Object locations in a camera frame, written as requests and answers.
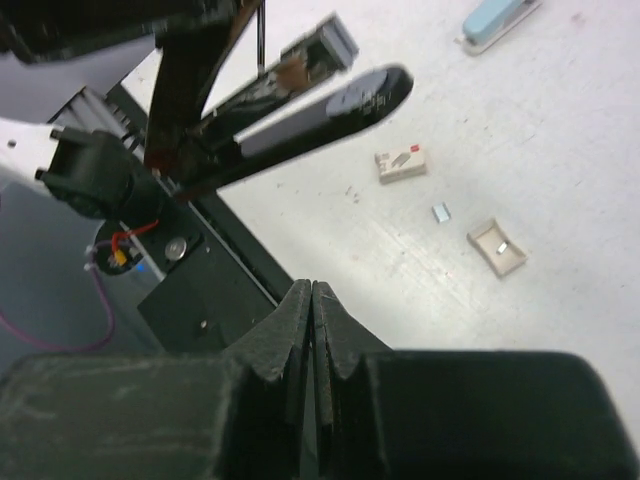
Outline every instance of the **tabletop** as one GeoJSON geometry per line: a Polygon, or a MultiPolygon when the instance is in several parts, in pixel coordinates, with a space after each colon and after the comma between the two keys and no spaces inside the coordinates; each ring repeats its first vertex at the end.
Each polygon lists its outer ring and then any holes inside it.
{"type": "MultiPolygon", "coordinates": [[[[476,0],[267,2],[267,63],[332,11],[360,46],[351,72],[302,103],[388,63],[415,86],[377,128],[222,197],[292,277],[330,282],[394,348],[583,356],[638,443],[640,3],[615,3],[546,0],[469,57],[454,39],[476,0]],[[414,143],[429,175],[380,185],[374,154],[414,143]],[[438,224],[443,201],[451,220],[438,224]],[[466,238],[492,217],[528,255],[503,279],[466,238]]],[[[248,32],[210,106],[255,59],[248,32]]],[[[123,82],[147,109],[158,61],[123,82]]]]}

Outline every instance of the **small tray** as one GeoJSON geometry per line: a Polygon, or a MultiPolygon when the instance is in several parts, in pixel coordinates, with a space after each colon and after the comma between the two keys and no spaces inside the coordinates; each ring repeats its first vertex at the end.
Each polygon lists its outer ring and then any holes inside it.
{"type": "Polygon", "coordinates": [[[493,218],[469,232],[467,239],[499,278],[513,272],[527,261],[527,255],[509,239],[493,218]]]}

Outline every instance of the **purple cable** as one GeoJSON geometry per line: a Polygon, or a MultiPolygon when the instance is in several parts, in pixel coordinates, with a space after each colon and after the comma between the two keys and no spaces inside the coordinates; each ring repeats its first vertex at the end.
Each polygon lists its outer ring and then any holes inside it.
{"type": "MultiPolygon", "coordinates": [[[[127,245],[128,242],[122,241],[121,245],[127,245]]],[[[89,273],[91,274],[91,278],[93,278],[93,283],[96,286],[96,291],[98,292],[98,297],[100,297],[100,302],[104,306],[105,313],[107,314],[107,333],[104,337],[102,337],[97,342],[90,343],[88,345],[82,345],[80,347],[65,347],[64,345],[56,345],[55,343],[45,342],[36,337],[33,337],[26,333],[25,331],[18,328],[16,325],[11,323],[3,314],[0,312],[0,325],[2,325],[5,329],[11,332],[15,337],[19,338],[25,343],[33,345],[41,350],[48,350],[50,352],[69,352],[69,353],[86,353],[86,352],[95,352],[96,350],[100,350],[102,347],[107,345],[111,339],[113,338],[113,334],[116,330],[116,316],[113,313],[113,308],[107,299],[107,294],[104,290],[104,284],[98,275],[98,272],[95,270],[95,256],[96,251],[99,248],[111,246],[111,242],[105,240],[103,242],[98,242],[94,245],[94,247],[90,251],[91,263],[89,268],[89,273]]]]}

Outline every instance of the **purple wire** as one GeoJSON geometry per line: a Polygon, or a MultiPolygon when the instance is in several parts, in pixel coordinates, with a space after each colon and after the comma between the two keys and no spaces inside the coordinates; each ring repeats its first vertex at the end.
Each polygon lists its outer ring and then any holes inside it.
{"type": "MultiPolygon", "coordinates": [[[[122,241],[121,245],[128,245],[128,242],[122,241]]],[[[116,331],[116,316],[113,312],[113,307],[109,303],[107,299],[107,294],[104,289],[104,284],[102,283],[102,279],[95,268],[95,257],[96,252],[99,248],[103,248],[106,246],[111,246],[111,242],[108,240],[96,243],[90,252],[91,258],[91,267],[89,268],[89,273],[91,274],[91,278],[93,279],[93,283],[96,286],[96,292],[98,292],[98,297],[100,298],[100,302],[104,306],[105,313],[107,315],[107,333],[97,342],[90,343],[88,345],[82,345],[79,347],[66,347],[64,345],[56,345],[55,343],[45,342],[36,337],[29,335],[24,330],[21,330],[16,325],[11,323],[2,312],[0,312],[0,325],[2,325],[6,330],[11,332],[16,338],[22,340],[25,343],[33,345],[41,350],[47,350],[50,352],[69,352],[69,353],[86,353],[86,352],[95,352],[96,350],[100,350],[105,345],[107,345],[111,339],[113,338],[113,334],[116,331]]]]}

